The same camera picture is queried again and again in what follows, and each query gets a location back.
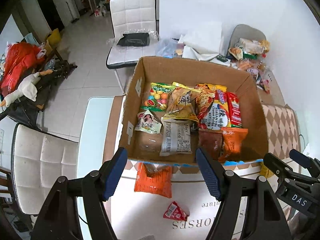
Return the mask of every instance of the tufted upholstery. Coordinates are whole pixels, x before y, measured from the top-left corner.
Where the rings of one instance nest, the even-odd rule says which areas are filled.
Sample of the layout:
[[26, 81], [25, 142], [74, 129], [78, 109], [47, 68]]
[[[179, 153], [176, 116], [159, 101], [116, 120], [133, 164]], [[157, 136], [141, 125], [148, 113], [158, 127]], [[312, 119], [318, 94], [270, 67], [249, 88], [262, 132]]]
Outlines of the tufted upholstery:
[[[115, 42], [127, 31], [144, 29], [156, 32], [156, 0], [110, 0], [111, 20]], [[155, 45], [145, 47], [113, 46], [108, 54], [107, 67], [116, 69], [135, 66], [140, 57], [154, 56]]]
[[21, 211], [39, 214], [61, 175], [76, 178], [78, 143], [17, 124], [12, 142], [12, 182]]

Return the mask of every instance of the doorway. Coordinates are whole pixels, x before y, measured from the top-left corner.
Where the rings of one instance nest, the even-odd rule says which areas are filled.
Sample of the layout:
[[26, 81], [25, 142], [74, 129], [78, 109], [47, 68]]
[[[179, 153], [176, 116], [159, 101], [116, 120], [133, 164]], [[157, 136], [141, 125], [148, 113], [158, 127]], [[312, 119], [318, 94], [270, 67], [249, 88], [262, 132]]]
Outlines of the doorway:
[[53, 31], [58, 28], [59, 32], [61, 32], [64, 29], [64, 25], [53, 0], [38, 0], [38, 3], [50, 29]]

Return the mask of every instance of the diamond pattern tablecloth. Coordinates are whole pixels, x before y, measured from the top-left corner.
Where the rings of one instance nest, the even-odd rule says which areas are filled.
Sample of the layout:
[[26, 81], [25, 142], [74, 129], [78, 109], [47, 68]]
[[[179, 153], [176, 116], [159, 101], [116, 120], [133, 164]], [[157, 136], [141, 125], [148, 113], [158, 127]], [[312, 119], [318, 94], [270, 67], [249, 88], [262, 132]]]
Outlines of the diamond pattern tablecloth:
[[[299, 132], [295, 113], [292, 109], [283, 106], [262, 105], [266, 117], [269, 152], [283, 160], [289, 157], [289, 151], [294, 148], [300, 151]], [[125, 166], [126, 170], [138, 170], [139, 162], [128, 160]], [[241, 170], [259, 166], [260, 163], [245, 163], [241, 165], [225, 166], [228, 170]], [[164, 166], [158, 163], [148, 163], [148, 168], [153, 171], [159, 171]], [[173, 166], [172, 173], [197, 174], [199, 168]]]

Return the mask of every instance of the chair seat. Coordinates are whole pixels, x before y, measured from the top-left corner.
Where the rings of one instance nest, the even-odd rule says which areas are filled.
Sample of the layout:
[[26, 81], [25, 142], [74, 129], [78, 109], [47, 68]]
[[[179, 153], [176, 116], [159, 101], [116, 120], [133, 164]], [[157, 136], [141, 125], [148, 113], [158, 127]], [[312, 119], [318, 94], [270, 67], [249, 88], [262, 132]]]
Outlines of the chair seat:
[[107, 68], [117, 69], [135, 66], [139, 58], [154, 56], [157, 43], [145, 47], [121, 47], [113, 46], [107, 57]]
[[17, 124], [12, 143], [12, 182], [25, 214], [39, 214], [58, 177], [76, 178], [78, 143]]

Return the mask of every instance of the black bag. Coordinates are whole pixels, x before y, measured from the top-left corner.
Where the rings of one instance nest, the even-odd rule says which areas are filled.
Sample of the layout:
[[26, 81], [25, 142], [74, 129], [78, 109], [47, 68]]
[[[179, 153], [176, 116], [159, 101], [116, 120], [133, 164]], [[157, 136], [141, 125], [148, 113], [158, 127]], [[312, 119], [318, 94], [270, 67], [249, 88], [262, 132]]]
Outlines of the black bag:
[[123, 47], [144, 47], [148, 46], [149, 44], [149, 33], [124, 33], [117, 45]]

